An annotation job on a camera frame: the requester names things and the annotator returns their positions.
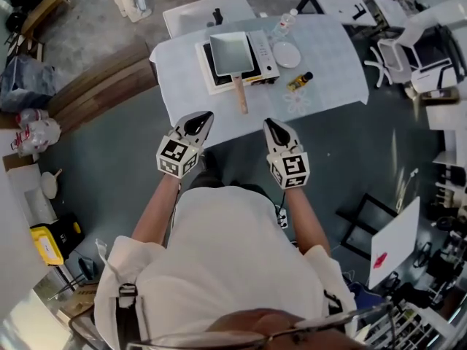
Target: wooden handle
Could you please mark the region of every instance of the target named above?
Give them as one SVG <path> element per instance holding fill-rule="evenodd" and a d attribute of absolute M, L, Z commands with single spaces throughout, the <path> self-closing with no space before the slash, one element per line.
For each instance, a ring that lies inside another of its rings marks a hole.
<path fill-rule="evenodd" d="M 236 95 L 239 97 L 240 110 L 242 111 L 242 114 L 248 114 L 247 98 L 245 97 L 242 77 L 232 77 L 232 82 L 235 85 Z"/>

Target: white t-shirt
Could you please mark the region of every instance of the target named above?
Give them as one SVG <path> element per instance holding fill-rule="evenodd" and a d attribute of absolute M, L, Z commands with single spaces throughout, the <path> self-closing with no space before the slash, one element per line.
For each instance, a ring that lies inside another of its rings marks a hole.
<path fill-rule="evenodd" d="M 239 187 L 188 190 L 177 205 L 167 249 L 119 236 L 109 263 L 126 281 L 136 281 L 151 338 L 203 332 L 223 315 L 254 308 L 305 319 L 327 316 L 324 289 L 344 311 L 355 310 L 337 261 L 321 246 L 300 254 L 277 225 L 271 201 Z M 118 287 L 105 268 L 95 317 L 113 349 L 118 342 L 110 299 Z M 355 333 L 354 326 L 346 330 Z"/>

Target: white shoe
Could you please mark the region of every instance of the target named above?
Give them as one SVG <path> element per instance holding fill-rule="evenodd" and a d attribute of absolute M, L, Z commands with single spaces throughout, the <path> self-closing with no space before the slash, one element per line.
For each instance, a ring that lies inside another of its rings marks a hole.
<path fill-rule="evenodd" d="M 151 9 L 146 9 L 145 11 L 141 12 L 141 15 L 137 19 L 132 20 L 130 18 L 130 20 L 131 20 L 131 22 L 136 23 L 136 22 L 138 22 L 140 20 L 144 20 L 145 18 L 149 17 L 152 13 L 153 13 L 153 11 Z"/>

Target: eyeglass frame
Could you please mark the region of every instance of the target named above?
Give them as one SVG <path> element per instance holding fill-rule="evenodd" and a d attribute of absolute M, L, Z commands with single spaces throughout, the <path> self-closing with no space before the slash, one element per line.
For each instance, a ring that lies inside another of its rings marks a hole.
<path fill-rule="evenodd" d="M 302 335 L 302 334 L 309 335 L 315 332 L 335 329 L 337 327 L 341 327 L 342 325 L 353 322 L 354 320 L 365 319 L 366 317 L 373 315 L 373 314 L 377 314 L 380 311 L 383 311 L 384 309 L 387 311 L 387 315 L 390 320 L 391 332 L 393 336 L 392 346 L 394 349 L 395 348 L 395 323 L 394 323 L 394 318 L 393 318 L 394 305 L 391 302 L 387 302 L 387 303 L 382 303 L 381 305 L 378 305 L 378 306 L 364 308 L 362 310 L 354 310 L 348 313 L 339 313 L 339 314 L 330 315 L 324 319 L 319 318 L 319 319 L 314 319 L 314 320 L 302 320 L 301 322 L 295 323 L 294 327 L 289 330 L 273 333 L 272 335 L 262 335 L 263 339 L 253 340 L 247 343 L 234 344 L 234 345 L 206 346 L 206 347 L 200 346 L 196 348 L 193 348 L 193 346 L 164 346 L 164 345 L 161 346 L 161 345 L 151 344 L 151 341 L 158 340 L 166 336 L 170 336 L 170 335 L 162 335 L 157 338 L 152 338 L 152 339 L 145 340 L 145 341 L 129 341 L 126 345 L 126 350 L 131 350 L 135 347 L 144 348 L 144 347 L 151 347 L 151 346 L 155 348 L 171 349 L 171 350 L 194 350 L 194 349 L 195 350 L 218 350 L 218 349 L 240 350 L 240 349 L 248 349 L 250 347 L 253 347 L 255 350 L 260 350 L 260 349 L 263 349 L 268 343 L 270 343 L 274 339 L 278 337 L 282 337 L 284 335 L 292 335 L 292 336 Z M 199 334 L 202 334 L 202 333 L 209 333 L 209 331 L 200 332 Z M 172 335 L 189 335 L 189 334 L 195 334 L 195 333 L 174 333 Z M 293 342 L 300 343 L 302 342 L 302 339 L 295 338 L 293 339 Z"/>

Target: strap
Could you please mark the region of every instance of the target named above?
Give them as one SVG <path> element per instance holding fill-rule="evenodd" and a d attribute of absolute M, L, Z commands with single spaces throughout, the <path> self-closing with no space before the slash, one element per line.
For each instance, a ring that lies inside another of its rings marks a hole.
<path fill-rule="evenodd" d="M 112 310 L 114 315 L 114 333 L 118 337 L 120 350 L 126 350 L 130 341 L 141 342 L 149 338 L 147 322 L 144 316 L 143 297 L 138 295 L 138 289 L 133 282 L 125 281 L 117 270 L 107 261 L 107 245 L 96 239 L 99 257 L 105 266 L 112 272 L 118 287 L 118 297 L 113 298 L 115 304 Z"/>
<path fill-rule="evenodd" d="M 342 303 L 335 295 L 330 295 L 326 290 L 324 290 L 324 296 L 328 299 L 329 315 L 340 314 L 344 311 L 342 308 Z M 341 325 L 336 327 L 339 332 L 345 334 L 345 326 Z"/>

